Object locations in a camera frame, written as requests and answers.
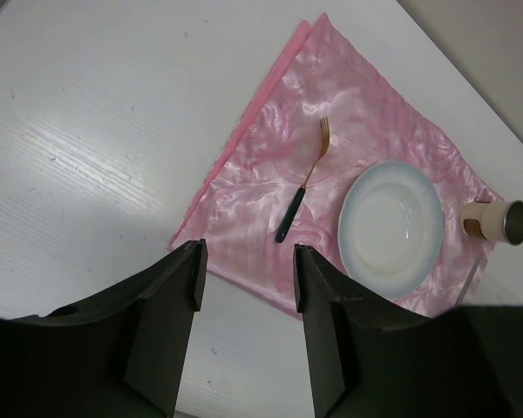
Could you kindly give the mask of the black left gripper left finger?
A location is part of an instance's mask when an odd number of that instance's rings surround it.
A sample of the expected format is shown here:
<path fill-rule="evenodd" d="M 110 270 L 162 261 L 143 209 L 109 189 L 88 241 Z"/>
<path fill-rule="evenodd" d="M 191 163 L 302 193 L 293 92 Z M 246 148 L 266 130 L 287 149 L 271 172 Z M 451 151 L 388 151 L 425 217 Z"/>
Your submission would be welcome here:
<path fill-rule="evenodd" d="M 207 244 L 40 317 L 0 318 L 0 417 L 171 417 Z"/>

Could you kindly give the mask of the steel cup with cream sleeve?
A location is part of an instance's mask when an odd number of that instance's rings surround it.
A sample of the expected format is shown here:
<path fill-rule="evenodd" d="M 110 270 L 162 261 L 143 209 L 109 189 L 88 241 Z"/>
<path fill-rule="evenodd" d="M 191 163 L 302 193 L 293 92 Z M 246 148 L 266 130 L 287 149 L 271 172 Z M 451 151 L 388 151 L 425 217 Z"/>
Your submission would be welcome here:
<path fill-rule="evenodd" d="M 463 232 L 472 238 L 504 242 L 511 246 L 523 243 L 523 201 L 471 202 L 459 217 Z"/>

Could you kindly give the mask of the silver table knife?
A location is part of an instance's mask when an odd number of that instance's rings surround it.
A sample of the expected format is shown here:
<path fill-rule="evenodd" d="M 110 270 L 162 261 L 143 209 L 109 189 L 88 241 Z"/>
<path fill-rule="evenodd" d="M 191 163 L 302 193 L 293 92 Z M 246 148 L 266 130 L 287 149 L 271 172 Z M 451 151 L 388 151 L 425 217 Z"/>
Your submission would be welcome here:
<path fill-rule="evenodd" d="M 474 264 L 473 264 L 473 266 L 471 268 L 471 271 L 468 273 L 468 275 L 467 275 L 467 277 L 465 279 L 465 283 L 464 283 L 464 285 L 461 288 L 461 291 L 460 291 L 460 293 L 458 295 L 458 298 L 455 301 L 455 304 L 454 304 L 455 307 L 459 306 L 463 302 L 463 300 L 464 300 L 464 298 L 465 298 L 465 296 L 466 296 L 466 294 L 467 294 L 467 292 L 469 290 L 469 287 L 472 284 L 474 276 L 475 276 L 477 270 L 479 269 L 479 267 L 481 266 L 482 260 L 483 260 L 483 257 L 479 256 L 476 259 L 476 261 L 474 262 Z"/>

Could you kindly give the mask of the gold fork with dark handle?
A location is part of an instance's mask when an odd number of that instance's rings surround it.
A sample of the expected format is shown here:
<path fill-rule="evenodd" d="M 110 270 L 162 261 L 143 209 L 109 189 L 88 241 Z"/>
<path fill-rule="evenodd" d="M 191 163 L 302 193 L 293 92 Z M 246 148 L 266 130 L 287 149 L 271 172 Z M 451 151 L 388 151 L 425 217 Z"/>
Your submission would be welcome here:
<path fill-rule="evenodd" d="M 298 190 L 295 193 L 294 198 L 291 200 L 287 211 L 285 212 L 282 222 L 278 226 L 276 233 L 275 233 L 275 242 L 276 243 L 282 243 L 288 233 L 289 229 L 293 224 L 293 221 L 295 219 L 295 216 L 297 214 L 297 211 L 302 203 L 302 200 L 305 196 L 307 185 L 309 182 L 309 179 L 313 173 L 313 171 L 316 168 L 317 163 L 326 155 L 329 149 L 330 144 L 330 129 L 329 129 L 329 119 L 328 117 L 323 117 L 320 119 L 320 131 L 321 131 L 321 146 L 319 154 L 314 161 L 313 165 L 310 167 L 308 174 L 306 175 L 304 181 L 298 188 Z"/>

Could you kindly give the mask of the pink satin rose placemat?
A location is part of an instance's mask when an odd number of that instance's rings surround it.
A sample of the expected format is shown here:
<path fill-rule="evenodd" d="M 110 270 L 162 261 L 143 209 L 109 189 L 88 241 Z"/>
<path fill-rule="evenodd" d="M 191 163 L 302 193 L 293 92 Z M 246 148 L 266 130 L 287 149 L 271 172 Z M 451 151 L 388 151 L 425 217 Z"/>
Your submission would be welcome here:
<path fill-rule="evenodd" d="M 328 117 L 330 144 L 317 163 L 286 239 L 275 242 L 296 191 L 321 146 Z M 327 15 L 296 29 L 215 161 L 171 239 L 175 248 L 204 239 L 210 273 L 295 315 L 294 248 L 314 247 L 339 265 L 339 215 L 346 193 L 367 168 L 402 161 L 434 185 L 444 212 L 436 265 L 414 291 L 397 298 L 433 316 L 453 306 L 479 256 L 481 275 L 494 244 L 466 236 L 464 205 L 499 195 L 457 146 L 380 74 Z"/>

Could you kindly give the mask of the white plate with blue rim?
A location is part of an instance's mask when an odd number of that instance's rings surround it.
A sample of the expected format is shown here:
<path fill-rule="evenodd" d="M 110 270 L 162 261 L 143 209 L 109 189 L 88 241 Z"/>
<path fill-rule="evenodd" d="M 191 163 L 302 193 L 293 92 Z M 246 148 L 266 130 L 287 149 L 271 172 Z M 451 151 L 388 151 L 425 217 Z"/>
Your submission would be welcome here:
<path fill-rule="evenodd" d="M 404 162 L 365 170 L 345 195 L 338 248 L 345 272 L 394 300 L 417 289 L 436 265 L 444 212 L 432 182 Z"/>

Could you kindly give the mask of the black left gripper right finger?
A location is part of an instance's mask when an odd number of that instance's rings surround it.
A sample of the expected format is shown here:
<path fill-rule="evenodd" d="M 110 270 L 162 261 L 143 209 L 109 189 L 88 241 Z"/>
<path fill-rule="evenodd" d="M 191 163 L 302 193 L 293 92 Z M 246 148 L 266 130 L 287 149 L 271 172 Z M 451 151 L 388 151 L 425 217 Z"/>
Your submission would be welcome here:
<path fill-rule="evenodd" d="M 462 306 L 434 318 L 294 250 L 318 417 L 523 417 L 523 307 Z"/>

